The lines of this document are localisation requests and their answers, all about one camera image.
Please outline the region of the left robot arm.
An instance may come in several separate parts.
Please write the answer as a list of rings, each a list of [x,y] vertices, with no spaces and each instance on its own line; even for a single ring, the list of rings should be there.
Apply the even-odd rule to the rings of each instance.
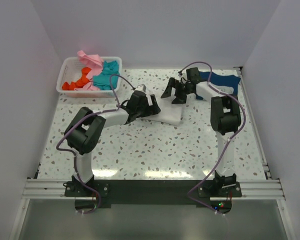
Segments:
[[[97,146],[103,129],[113,126],[128,125],[138,118],[158,115],[161,109],[154,94],[135,90],[128,100],[116,109],[93,112],[82,107],[65,130],[63,141],[69,149],[59,151],[74,155],[73,181],[77,182],[76,191],[82,196],[89,196],[94,190],[91,152]]]

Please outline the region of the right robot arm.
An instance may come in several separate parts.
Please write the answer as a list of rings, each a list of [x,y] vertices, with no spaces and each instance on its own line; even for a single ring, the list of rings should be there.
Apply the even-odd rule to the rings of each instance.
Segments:
[[[161,95],[162,99],[172,96],[173,105],[187,102],[187,96],[195,94],[210,104],[210,125],[216,133],[218,159],[212,170],[194,186],[188,195],[200,188],[207,189],[210,195],[225,196],[237,184],[235,173],[235,138],[246,123],[245,112],[237,97],[226,93],[211,83],[212,72],[204,80],[197,67],[186,70],[186,80],[171,77]]]

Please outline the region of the white t-shirt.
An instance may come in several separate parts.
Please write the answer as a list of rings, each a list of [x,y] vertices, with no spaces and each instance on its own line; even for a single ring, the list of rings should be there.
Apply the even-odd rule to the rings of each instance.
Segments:
[[[172,104],[171,98],[164,98],[158,101],[160,113],[154,115],[152,119],[173,126],[178,126],[181,122],[183,104]]]

